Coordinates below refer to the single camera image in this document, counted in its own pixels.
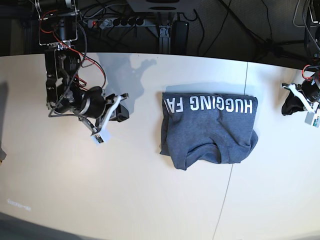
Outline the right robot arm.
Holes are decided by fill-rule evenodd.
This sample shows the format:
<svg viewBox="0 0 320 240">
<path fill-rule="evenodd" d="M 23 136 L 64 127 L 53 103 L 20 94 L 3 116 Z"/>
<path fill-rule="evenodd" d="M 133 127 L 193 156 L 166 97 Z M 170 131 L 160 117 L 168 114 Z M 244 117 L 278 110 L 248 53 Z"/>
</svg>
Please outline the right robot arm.
<svg viewBox="0 0 320 240">
<path fill-rule="evenodd" d="M 44 53 L 46 68 L 46 106 L 49 118 L 76 117 L 100 140 L 108 122 L 129 119 L 129 111 L 121 104 L 129 95 L 106 95 L 103 86 L 86 88 L 87 83 L 79 76 L 79 70 L 88 61 L 107 76 L 103 67 L 80 52 L 72 42 L 82 33 L 84 46 L 88 39 L 80 23 L 80 11 L 75 0 L 36 0 L 39 44 L 47 46 Z"/>
</svg>

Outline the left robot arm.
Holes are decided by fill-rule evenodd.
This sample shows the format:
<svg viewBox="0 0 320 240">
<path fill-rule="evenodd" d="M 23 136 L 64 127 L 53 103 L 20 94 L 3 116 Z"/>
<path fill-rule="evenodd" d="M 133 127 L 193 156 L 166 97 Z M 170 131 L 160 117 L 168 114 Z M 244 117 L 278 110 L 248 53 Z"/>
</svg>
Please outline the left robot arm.
<svg viewBox="0 0 320 240">
<path fill-rule="evenodd" d="M 320 114 L 320 2 L 306 0 L 301 13 L 304 27 L 304 48 L 308 64 L 301 70 L 302 83 L 282 83 L 289 94 L 281 108 L 283 116 L 306 112 Z"/>
</svg>

